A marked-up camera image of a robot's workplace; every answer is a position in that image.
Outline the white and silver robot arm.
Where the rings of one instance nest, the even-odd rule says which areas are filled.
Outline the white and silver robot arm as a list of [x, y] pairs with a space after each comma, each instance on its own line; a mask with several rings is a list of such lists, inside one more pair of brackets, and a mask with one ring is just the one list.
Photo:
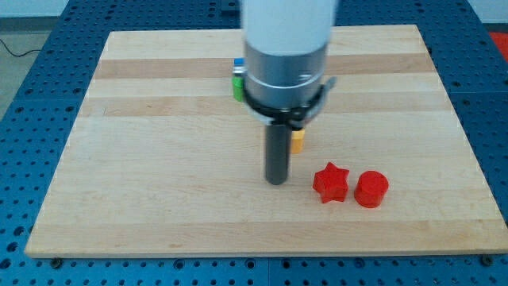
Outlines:
[[245, 89], [274, 109], [310, 101], [321, 86], [337, 0], [244, 0]]

